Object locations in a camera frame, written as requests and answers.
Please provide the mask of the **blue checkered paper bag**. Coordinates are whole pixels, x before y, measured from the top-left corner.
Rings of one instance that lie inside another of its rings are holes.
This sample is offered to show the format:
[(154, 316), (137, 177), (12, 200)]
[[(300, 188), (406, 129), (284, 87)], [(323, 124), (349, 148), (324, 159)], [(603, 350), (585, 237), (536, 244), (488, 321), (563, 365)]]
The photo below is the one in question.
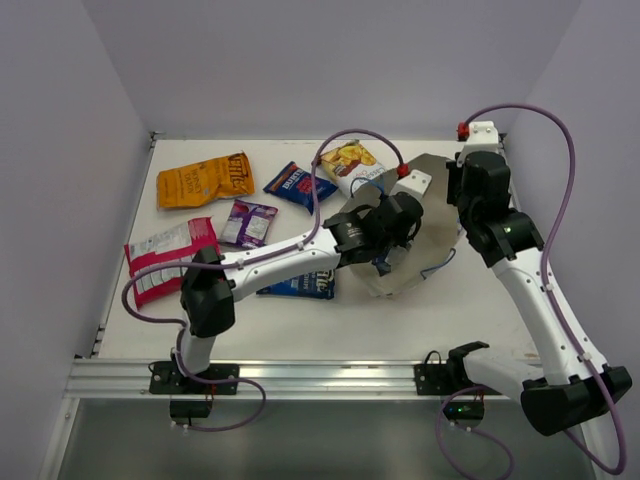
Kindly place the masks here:
[(421, 200), (424, 209), (422, 225), (406, 249), (406, 258), (390, 274), (380, 277), (372, 263), (356, 264), (348, 268), (370, 295), (395, 296), (411, 290), (442, 268), (452, 257), (461, 228), (457, 210), (447, 203), (446, 163), (445, 157), (426, 153), (408, 162), (410, 172), (420, 170), (432, 176), (431, 185)]

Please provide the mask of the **brown snack packet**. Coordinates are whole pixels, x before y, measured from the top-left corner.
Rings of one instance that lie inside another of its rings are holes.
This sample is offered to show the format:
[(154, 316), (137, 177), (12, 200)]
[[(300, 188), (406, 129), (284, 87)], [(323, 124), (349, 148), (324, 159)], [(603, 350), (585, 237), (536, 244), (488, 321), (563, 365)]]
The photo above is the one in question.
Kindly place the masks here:
[(320, 165), (346, 196), (352, 196), (364, 183), (376, 180), (385, 167), (358, 140), (333, 148), (320, 156)]

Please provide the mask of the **blue white snack packet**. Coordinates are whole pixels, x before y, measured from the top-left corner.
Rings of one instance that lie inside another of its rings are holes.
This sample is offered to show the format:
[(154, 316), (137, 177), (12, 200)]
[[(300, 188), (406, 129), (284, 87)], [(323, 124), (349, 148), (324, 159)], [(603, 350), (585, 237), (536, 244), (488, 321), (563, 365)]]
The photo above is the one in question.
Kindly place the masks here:
[(335, 296), (335, 271), (311, 272), (262, 288), (257, 295), (331, 300)]

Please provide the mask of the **small blue snack packet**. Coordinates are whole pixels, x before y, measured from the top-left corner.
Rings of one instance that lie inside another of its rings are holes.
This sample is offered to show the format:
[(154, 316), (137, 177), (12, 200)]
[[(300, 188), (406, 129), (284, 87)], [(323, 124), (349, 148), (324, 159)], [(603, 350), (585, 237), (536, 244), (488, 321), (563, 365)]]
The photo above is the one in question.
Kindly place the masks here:
[[(291, 161), (263, 187), (263, 192), (304, 207), (314, 214), (311, 174)], [(322, 202), (333, 195), (338, 187), (329, 180), (315, 178), (317, 201)]]

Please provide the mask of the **purple candy packet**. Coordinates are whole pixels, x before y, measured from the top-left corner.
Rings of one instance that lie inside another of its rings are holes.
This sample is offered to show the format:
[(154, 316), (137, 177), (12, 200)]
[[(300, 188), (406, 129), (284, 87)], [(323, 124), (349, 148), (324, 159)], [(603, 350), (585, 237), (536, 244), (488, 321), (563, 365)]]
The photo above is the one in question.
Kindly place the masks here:
[(218, 235), (221, 244), (241, 249), (266, 245), (266, 237), (278, 209), (272, 206), (235, 200)]

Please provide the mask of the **orange snack packet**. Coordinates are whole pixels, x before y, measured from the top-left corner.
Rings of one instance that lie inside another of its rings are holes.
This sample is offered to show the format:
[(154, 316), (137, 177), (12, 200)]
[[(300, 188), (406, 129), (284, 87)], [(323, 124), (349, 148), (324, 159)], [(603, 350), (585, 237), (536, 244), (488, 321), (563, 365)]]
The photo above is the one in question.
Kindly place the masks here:
[(199, 208), (220, 199), (253, 195), (255, 190), (250, 161), (239, 152), (159, 172), (156, 207)]

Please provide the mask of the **pink snack packet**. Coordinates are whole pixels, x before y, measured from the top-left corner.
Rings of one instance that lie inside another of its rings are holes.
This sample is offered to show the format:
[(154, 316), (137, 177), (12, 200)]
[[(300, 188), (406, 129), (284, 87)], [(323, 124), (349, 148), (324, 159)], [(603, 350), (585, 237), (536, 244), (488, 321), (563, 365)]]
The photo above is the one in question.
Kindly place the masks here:
[[(124, 245), (129, 276), (166, 263), (190, 262), (202, 248), (219, 250), (216, 233), (210, 217), (196, 217), (145, 240)], [(180, 289), (185, 267), (172, 267), (155, 271), (137, 280), (133, 286), (133, 299), (138, 309), (175, 293)]]

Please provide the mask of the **dark blue snack packet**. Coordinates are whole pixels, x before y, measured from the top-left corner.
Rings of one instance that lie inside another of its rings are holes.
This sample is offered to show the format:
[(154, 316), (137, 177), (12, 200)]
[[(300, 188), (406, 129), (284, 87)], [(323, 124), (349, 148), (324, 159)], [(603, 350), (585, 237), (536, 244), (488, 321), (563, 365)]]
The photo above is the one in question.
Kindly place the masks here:
[(404, 261), (408, 254), (408, 251), (401, 246), (390, 247), (378, 257), (372, 260), (372, 265), (375, 267), (380, 277), (390, 274), (394, 269), (397, 269), (399, 265)]

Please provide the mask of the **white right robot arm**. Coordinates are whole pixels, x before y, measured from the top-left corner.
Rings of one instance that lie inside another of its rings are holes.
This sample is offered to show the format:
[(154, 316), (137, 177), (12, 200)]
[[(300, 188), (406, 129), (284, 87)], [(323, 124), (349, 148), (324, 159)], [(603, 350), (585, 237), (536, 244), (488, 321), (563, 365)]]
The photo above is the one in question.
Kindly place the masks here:
[(631, 388), (588, 339), (543, 262), (531, 218), (511, 205), (511, 172), (498, 153), (477, 151), (447, 164), (447, 201), (458, 210), (472, 248), (502, 283), (534, 341), (541, 365), (509, 359), (476, 341), (449, 352), (445, 379), (468, 392), (484, 385), (516, 401), (544, 436), (609, 412)]

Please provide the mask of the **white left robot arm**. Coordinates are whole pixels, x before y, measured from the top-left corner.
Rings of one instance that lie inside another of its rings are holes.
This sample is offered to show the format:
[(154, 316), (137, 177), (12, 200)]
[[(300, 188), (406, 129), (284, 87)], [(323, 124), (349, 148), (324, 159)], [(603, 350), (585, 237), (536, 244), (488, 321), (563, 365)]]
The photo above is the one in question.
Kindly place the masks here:
[(210, 380), (216, 338), (235, 323), (235, 304), (299, 275), (366, 264), (413, 240), (421, 227), (422, 199), (400, 191), (376, 206), (360, 205), (288, 241), (223, 257), (205, 248), (187, 268), (180, 304), (186, 325), (173, 353), (172, 379), (185, 392)]

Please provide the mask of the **black right controller box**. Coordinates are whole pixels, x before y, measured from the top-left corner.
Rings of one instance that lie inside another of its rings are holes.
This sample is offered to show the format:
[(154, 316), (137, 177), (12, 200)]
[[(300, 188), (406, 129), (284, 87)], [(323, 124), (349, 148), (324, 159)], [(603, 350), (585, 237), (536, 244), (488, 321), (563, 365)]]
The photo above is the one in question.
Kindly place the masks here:
[(471, 400), (461, 400), (457, 397), (444, 408), (444, 416), (449, 421), (480, 422), (484, 418), (484, 414), (484, 403), (478, 397)]

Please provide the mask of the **black controller box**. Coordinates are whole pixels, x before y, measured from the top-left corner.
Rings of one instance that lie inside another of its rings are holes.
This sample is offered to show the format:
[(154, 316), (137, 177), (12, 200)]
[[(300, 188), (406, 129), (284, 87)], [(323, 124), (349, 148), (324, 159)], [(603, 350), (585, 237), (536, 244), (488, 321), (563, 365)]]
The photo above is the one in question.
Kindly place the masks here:
[(213, 407), (211, 400), (171, 400), (169, 416), (172, 420), (189, 422), (194, 419), (206, 419)]
[(444, 416), (449, 421), (480, 422), (484, 418), (484, 414), (484, 403), (478, 397), (471, 400), (461, 400), (457, 397), (444, 408)]

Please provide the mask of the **black left controller box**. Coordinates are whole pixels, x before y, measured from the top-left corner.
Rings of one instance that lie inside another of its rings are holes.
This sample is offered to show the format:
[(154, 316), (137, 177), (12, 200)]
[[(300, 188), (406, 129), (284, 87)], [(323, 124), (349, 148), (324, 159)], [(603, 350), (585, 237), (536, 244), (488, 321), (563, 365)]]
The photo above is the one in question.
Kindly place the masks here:
[(213, 407), (211, 400), (171, 400), (169, 416), (172, 420), (189, 422), (194, 419), (206, 419)]

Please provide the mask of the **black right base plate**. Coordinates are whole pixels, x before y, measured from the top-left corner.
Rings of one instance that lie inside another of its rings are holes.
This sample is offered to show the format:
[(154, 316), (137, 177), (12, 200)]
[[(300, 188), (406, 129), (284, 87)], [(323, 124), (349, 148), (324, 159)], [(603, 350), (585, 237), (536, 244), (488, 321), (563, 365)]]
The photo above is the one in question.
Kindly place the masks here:
[(413, 365), (413, 379), (418, 395), (445, 396), (474, 386), (461, 367), (443, 360), (440, 353), (432, 350), (425, 359)]

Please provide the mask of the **aluminium mounting rail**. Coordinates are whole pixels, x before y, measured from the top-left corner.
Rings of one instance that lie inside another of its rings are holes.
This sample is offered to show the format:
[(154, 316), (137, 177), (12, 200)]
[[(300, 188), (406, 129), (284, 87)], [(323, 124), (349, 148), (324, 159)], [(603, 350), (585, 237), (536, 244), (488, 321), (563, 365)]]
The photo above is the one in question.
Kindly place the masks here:
[[(153, 360), (76, 359), (64, 388), (69, 399), (197, 399), (150, 391)], [(269, 400), (427, 400), (418, 393), (416, 361), (216, 360), (213, 366), (258, 383)]]

